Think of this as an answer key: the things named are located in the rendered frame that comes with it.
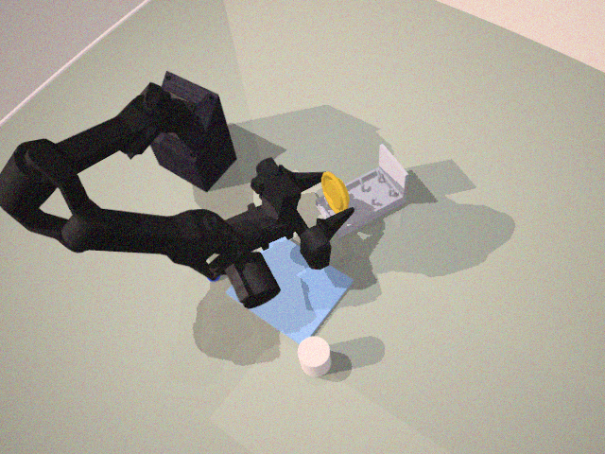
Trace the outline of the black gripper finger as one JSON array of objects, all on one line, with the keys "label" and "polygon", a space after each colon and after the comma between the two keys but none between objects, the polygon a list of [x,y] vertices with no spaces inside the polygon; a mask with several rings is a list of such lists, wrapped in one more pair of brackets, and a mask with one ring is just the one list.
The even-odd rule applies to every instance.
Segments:
[{"label": "black gripper finger", "polygon": [[337,230],[345,223],[345,221],[354,213],[354,208],[345,209],[329,218],[317,218],[319,227],[324,232],[327,239],[330,241]]},{"label": "black gripper finger", "polygon": [[289,179],[300,188],[301,193],[304,190],[320,183],[322,174],[324,173],[324,172],[292,172],[292,171],[286,169],[283,165],[279,165],[279,168],[280,168],[280,172],[282,173],[282,175],[286,174],[289,177]]}]

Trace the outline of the pale pink cylinder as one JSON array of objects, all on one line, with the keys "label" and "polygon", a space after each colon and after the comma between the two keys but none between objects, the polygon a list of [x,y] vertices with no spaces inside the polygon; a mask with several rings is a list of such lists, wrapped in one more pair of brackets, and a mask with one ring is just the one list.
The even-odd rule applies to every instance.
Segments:
[{"label": "pale pink cylinder", "polygon": [[311,337],[302,341],[298,348],[298,357],[307,375],[320,377],[330,368],[330,347],[326,340],[321,338]]}]

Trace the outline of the yellow plate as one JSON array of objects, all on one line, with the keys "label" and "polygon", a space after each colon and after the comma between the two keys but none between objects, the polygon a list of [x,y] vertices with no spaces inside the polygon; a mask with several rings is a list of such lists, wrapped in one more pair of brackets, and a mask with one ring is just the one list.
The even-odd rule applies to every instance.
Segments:
[{"label": "yellow plate", "polygon": [[324,172],[321,177],[321,186],[325,199],[336,214],[348,209],[349,193],[340,178],[330,171]]}]

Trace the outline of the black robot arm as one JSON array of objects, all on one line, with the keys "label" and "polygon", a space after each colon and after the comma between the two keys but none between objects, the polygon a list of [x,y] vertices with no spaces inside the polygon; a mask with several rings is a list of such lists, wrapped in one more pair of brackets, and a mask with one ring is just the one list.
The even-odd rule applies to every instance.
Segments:
[{"label": "black robot arm", "polygon": [[[116,117],[57,144],[23,142],[0,173],[0,207],[31,233],[53,237],[73,253],[165,254],[211,280],[228,275],[248,309],[272,300],[281,289],[262,254],[250,253],[257,242],[242,213],[224,220],[207,209],[174,216],[101,209],[78,177],[118,150],[130,159],[142,154],[160,133],[185,140],[196,107],[150,82]],[[57,187],[72,213],[69,219],[39,208]],[[260,173],[251,179],[251,188],[268,214],[268,231],[301,223],[296,210],[302,193],[286,174]],[[214,253],[219,256],[208,264]]]}]

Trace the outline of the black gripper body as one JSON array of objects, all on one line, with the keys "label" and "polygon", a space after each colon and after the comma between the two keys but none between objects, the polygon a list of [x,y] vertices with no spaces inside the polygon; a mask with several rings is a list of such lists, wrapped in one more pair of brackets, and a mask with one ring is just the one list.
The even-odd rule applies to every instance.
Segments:
[{"label": "black gripper body", "polygon": [[[256,166],[256,176],[260,173],[271,171],[275,176],[282,175],[280,168],[277,166],[272,157],[261,160]],[[254,203],[248,204],[248,211],[242,214],[248,220],[257,242],[257,249],[269,249],[269,243],[286,237],[287,240],[294,236],[296,232],[301,239],[300,253],[307,262],[311,270],[321,270],[329,266],[331,255],[331,244],[325,236],[319,225],[308,228],[303,218],[296,210],[296,214],[300,217],[301,223],[287,230],[270,232],[268,231],[269,217],[262,206],[255,206]]]}]

